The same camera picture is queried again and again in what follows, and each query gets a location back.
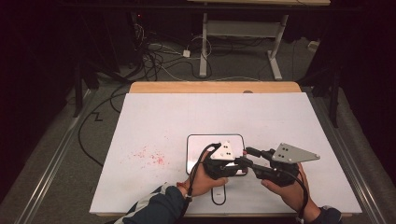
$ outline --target person's right hand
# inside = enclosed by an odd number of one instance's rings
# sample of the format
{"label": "person's right hand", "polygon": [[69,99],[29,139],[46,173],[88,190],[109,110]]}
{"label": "person's right hand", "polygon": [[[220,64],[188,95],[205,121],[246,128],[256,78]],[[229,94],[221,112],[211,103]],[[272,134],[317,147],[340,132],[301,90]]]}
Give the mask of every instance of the person's right hand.
{"label": "person's right hand", "polygon": [[[315,205],[315,203],[311,199],[311,196],[309,195],[308,181],[306,179],[303,166],[300,163],[298,163],[298,166],[301,173],[300,175],[298,175],[298,178],[304,182],[306,190],[308,191],[308,203],[304,210],[304,220],[307,222],[311,222],[318,217],[318,215],[320,214],[320,209]],[[262,180],[262,185],[271,190],[273,193],[279,195],[282,198],[283,202],[294,211],[299,212],[300,209],[303,207],[304,191],[297,181],[294,181],[294,184],[292,185],[280,187],[272,181],[264,179]]]}

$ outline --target finger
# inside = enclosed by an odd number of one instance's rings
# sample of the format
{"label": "finger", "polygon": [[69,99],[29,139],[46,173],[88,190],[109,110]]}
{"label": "finger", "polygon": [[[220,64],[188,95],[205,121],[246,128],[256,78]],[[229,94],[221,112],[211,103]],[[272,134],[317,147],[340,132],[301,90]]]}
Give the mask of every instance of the finger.
{"label": "finger", "polygon": [[303,169],[303,166],[301,165],[301,163],[298,162],[297,165],[298,165],[298,169],[300,170],[300,172],[303,173],[304,169]]}
{"label": "finger", "polygon": [[227,177],[222,177],[222,178],[219,178],[219,179],[217,179],[217,180],[214,180],[214,179],[211,179],[211,186],[213,186],[213,188],[214,187],[221,187],[221,186],[224,186],[225,184],[227,184],[227,182],[228,182],[228,178]]}
{"label": "finger", "polygon": [[264,179],[262,180],[262,185],[264,185],[266,188],[268,188],[270,191],[272,191],[275,194],[278,194],[280,191],[280,186],[277,184],[273,183],[270,180]]}
{"label": "finger", "polygon": [[206,158],[208,153],[209,153],[209,151],[205,151],[204,152],[204,155],[202,156],[201,161],[204,161],[204,159]]}

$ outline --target desk leg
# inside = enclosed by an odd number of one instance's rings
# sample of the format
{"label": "desk leg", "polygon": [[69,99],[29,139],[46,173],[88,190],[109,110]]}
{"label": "desk leg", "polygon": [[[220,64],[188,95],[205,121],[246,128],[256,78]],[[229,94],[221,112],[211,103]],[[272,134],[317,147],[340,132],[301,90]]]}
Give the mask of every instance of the desk leg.
{"label": "desk leg", "polygon": [[207,63],[207,48],[206,48],[206,38],[207,38],[207,13],[204,13],[204,20],[202,25],[202,50],[201,50],[201,62],[199,66],[199,76],[206,77],[206,63]]}
{"label": "desk leg", "polygon": [[289,17],[288,15],[284,15],[282,17],[282,21],[281,21],[279,28],[277,30],[274,48],[273,48],[273,50],[268,50],[268,52],[267,52],[268,60],[271,64],[271,68],[273,70],[274,78],[276,81],[282,80],[282,75],[280,75],[279,66],[277,65],[277,62],[276,62],[276,53],[277,53],[277,49],[279,48],[280,41],[282,40],[283,32],[285,31],[286,22],[288,21],[288,17]]}

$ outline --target dark sleeve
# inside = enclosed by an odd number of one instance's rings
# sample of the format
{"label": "dark sleeve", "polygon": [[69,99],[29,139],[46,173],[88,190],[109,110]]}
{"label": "dark sleeve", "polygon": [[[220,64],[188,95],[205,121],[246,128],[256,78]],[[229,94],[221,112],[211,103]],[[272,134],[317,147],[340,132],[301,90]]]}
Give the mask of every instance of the dark sleeve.
{"label": "dark sleeve", "polygon": [[115,224],[171,224],[178,219],[183,206],[184,198],[180,190],[164,184],[135,203],[127,215],[118,219]]}
{"label": "dark sleeve", "polygon": [[342,224],[341,212],[330,206],[320,208],[319,216],[311,222],[312,224]]}

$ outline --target table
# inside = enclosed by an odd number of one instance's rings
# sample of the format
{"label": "table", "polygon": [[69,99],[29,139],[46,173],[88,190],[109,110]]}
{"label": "table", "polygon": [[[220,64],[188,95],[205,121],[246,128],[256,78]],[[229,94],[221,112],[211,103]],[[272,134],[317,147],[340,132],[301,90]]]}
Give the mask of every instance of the table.
{"label": "table", "polygon": [[[246,147],[268,150],[285,142],[318,153],[319,161],[304,165],[313,199],[320,205],[337,207],[344,215],[361,212],[309,100],[296,83],[136,82],[130,92],[91,213],[123,215],[163,182],[186,179],[183,148],[188,135],[194,133],[240,133]],[[263,159],[250,159],[264,163]],[[231,177],[226,188],[226,204],[211,204],[210,194],[206,194],[194,199],[186,217],[294,215],[252,172]]]}
{"label": "table", "polygon": [[[189,0],[192,2],[211,3],[236,3],[254,5],[304,5],[304,6],[328,6],[330,0]],[[207,13],[203,18],[202,52],[200,61],[200,77],[206,77],[207,65],[207,36],[208,35],[231,35],[252,37],[274,37],[275,43],[272,50],[267,51],[268,61],[271,65],[275,80],[282,80],[279,66],[276,61],[276,53],[282,40],[283,32],[289,15],[283,15],[280,22],[258,22],[258,21],[210,21]]]}

